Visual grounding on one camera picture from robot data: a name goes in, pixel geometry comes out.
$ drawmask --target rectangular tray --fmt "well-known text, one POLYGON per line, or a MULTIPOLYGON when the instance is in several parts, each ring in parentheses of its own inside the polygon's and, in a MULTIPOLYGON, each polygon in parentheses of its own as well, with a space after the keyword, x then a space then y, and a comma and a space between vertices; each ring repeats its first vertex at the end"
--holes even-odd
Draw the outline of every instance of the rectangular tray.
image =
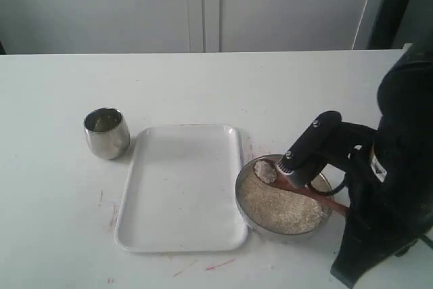
POLYGON ((129 252, 231 250, 247 228, 235 203, 240 137, 227 125, 140 132, 114 230, 129 252))

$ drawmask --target white tabletop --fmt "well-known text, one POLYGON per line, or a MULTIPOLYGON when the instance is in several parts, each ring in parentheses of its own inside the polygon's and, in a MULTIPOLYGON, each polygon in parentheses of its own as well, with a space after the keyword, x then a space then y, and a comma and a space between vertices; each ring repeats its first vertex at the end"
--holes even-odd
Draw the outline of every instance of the white tabletop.
MULTIPOLYGON (((124 252, 112 232, 131 151, 115 161, 96 158, 83 118, 114 106, 132 136, 156 125, 233 125, 248 161, 284 152, 326 110, 377 127, 378 85, 402 53, 0 56, 0 286, 344 288, 329 274, 344 229, 337 215, 298 244, 250 234, 232 252, 124 252)), ((333 184, 337 176, 328 173, 333 184)), ((346 192, 337 199, 347 202, 346 192)), ((357 288, 431 288, 432 264, 432 251, 418 243, 357 288)))

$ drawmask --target granular powder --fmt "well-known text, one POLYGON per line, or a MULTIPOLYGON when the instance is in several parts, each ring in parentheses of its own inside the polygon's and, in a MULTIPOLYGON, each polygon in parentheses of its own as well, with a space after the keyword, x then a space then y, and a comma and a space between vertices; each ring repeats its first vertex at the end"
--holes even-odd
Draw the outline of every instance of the granular powder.
MULTIPOLYGON (((314 186, 323 189, 327 184, 322 178, 316 178, 314 186)), ((239 203, 251 220, 279 234, 313 230, 324 215, 316 200, 266 185, 254 171, 240 185, 239 194, 239 203)))

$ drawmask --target metal cup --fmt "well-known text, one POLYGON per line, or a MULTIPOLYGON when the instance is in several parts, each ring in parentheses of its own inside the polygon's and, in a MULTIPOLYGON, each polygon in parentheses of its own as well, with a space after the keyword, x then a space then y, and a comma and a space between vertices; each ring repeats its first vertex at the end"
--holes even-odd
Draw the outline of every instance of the metal cup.
POLYGON ((115 108, 99 108, 84 119, 90 150, 103 159, 115 159, 126 152, 130 137, 122 113, 115 108))

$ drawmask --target metal bowl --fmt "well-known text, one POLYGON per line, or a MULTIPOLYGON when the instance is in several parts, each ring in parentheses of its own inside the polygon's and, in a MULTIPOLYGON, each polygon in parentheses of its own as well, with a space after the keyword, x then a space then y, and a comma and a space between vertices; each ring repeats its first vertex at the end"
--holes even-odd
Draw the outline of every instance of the metal bowl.
MULTIPOLYGON (((297 242, 297 241, 304 240, 304 239, 307 239, 307 238, 310 238, 311 236, 313 236, 317 232, 317 230, 319 228, 321 228, 326 223, 326 221, 329 219, 329 217, 332 214, 332 209, 330 209, 326 206, 322 206, 322 209, 323 209, 322 220, 316 226, 316 228, 314 228, 310 231, 307 231, 304 233, 299 233, 299 234, 281 234, 281 233, 271 231, 271 230, 263 227, 262 225, 260 225, 256 221, 254 221, 249 215, 246 214, 244 208, 242 207, 242 204, 239 201, 239 197, 240 197, 239 191, 240 191, 241 184, 248 175, 250 175, 251 173, 254 172, 254 164, 258 160, 262 160, 265 158, 277 162, 281 158, 281 156, 282 155, 278 155, 278 154, 261 156, 261 157, 258 157, 258 158, 251 160, 247 165, 245 165, 243 167, 243 169, 239 172, 239 174, 237 176, 236 184, 235 184, 236 204, 237 204, 237 208, 241 212, 241 215, 244 218, 247 225, 251 229, 256 231, 257 233, 261 234, 262 236, 264 236, 270 240, 274 240, 277 242, 297 242)), ((332 188, 331 188, 331 185, 329 184, 329 182, 327 181, 327 179, 322 174, 320 174, 319 176, 322 178, 322 180, 325 181, 325 183, 328 187, 328 189, 326 189, 326 190, 330 191, 332 188)))

